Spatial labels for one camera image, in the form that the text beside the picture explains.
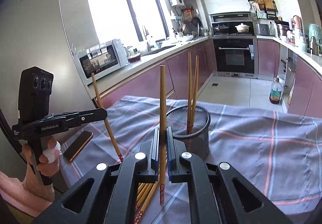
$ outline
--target white tape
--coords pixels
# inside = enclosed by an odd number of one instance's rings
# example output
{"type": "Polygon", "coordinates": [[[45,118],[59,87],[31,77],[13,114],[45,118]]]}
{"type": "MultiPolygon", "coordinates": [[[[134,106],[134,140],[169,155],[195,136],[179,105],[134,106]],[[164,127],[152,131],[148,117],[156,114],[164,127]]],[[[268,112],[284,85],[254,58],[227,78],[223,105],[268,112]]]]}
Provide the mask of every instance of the white tape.
{"type": "Polygon", "coordinates": [[[47,157],[48,163],[53,163],[55,161],[55,150],[60,151],[60,149],[61,149],[61,146],[60,146],[59,142],[57,142],[55,148],[45,149],[42,153],[47,157]]]}

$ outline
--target mesh pencil holder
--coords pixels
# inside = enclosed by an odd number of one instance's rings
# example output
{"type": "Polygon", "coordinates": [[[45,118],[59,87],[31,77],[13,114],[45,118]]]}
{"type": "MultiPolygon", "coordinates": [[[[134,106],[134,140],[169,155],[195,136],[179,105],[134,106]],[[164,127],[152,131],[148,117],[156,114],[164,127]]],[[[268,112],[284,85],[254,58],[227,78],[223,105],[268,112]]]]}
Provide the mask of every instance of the mesh pencil holder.
{"type": "Polygon", "coordinates": [[[166,125],[171,127],[173,138],[183,141],[187,151],[205,160],[209,154],[208,127],[210,114],[196,106],[192,133],[187,135],[187,105],[178,106],[166,114],[166,125]]]}

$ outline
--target gray cloth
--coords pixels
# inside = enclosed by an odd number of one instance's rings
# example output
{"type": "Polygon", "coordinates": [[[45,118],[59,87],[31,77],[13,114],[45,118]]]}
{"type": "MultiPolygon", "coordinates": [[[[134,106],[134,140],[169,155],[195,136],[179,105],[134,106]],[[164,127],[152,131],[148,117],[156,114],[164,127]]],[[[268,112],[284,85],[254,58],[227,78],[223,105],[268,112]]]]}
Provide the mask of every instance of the gray cloth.
{"type": "MultiPolygon", "coordinates": [[[[186,103],[167,100],[167,109],[186,103]]],[[[322,120],[255,108],[197,105],[211,115],[206,162],[230,163],[294,223],[303,223],[322,195],[322,120]]],[[[107,112],[124,157],[138,152],[159,126],[158,99],[125,96],[107,112]]],[[[84,130],[94,137],[75,160],[67,163],[60,157],[68,186],[103,158],[109,165],[119,163],[102,121],[90,123],[84,130]]],[[[79,134],[62,145],[63,152],[79,134]]],[[[190,223],[187,185],[167,182],[165,191],[165,205],[159,205],[155,194],[140,223],[190,223]]]]}

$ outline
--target tiled floor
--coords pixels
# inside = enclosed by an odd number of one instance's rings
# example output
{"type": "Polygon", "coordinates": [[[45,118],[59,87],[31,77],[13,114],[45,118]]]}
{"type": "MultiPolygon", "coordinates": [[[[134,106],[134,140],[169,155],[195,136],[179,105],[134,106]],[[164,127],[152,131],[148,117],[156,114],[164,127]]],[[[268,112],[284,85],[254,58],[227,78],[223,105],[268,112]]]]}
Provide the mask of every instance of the tiled floor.
{"type": "Polygon", "coordinates": [[[272,104],[269,101],[271,84],[272,81],[216,76],[211,78],[197,100],[283,112],[281,102],[272,104]]]}

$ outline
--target cabinet handle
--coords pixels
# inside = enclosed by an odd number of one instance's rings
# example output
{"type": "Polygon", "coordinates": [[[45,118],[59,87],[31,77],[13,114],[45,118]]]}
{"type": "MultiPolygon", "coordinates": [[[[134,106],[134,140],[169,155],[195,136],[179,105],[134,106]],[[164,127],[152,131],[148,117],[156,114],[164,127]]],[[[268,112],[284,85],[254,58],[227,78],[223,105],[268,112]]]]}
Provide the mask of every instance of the cabinet handle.
{"type": "Polygon", "coordinates": [[[221,48],[218,47],[220,50],[249,50],[249,48],[221,48]]]}

